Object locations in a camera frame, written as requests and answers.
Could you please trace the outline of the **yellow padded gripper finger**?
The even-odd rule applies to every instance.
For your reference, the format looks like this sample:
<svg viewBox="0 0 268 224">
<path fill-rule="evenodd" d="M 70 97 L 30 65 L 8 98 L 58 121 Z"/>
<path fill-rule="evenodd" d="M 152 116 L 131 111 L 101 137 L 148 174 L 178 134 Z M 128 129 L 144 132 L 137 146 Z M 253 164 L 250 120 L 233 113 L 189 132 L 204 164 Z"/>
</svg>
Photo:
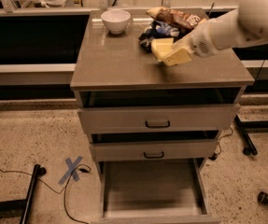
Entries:
<svg viewBox="0 0 268 224">
<path fill-rule="evenodd" d="M 162 57 L 162 62 L 167 66 L 187 63 L 191 61 L 189 52 L 184 49 L 172 49 Z"/>
</svg>

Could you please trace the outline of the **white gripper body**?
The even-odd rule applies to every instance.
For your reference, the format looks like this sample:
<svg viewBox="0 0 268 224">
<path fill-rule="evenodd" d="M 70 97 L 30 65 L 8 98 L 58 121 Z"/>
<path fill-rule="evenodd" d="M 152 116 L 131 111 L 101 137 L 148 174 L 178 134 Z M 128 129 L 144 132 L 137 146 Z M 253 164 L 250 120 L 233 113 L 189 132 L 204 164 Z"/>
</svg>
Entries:
<svg viewBox="0 0 268 224">
<path fill-rule="evenodd" d="M 219 53 L 210 35 L 210 23 L 204 22 L 198 25 L 190 33 L 177 40 L 172 49 L 184 49 L 190 55 L 202 58 L 210 57 Z"/>
</svg>

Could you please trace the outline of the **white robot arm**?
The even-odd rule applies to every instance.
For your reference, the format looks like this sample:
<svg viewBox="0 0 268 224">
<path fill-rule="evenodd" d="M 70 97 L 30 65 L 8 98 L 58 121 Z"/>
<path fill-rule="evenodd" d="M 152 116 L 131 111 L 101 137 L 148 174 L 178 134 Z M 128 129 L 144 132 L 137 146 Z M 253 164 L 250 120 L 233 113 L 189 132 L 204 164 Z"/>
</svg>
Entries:
<svg viewBox="0 0 268 224">
<path fill-rule="evenodd" d="M 268 44 L 268 0 L 240 0 L 238 8 L 196 26 L 162 57 L 166 65 L 187 63 L 193 56 L 214 56 L 230 48 Z"/>
</svg>

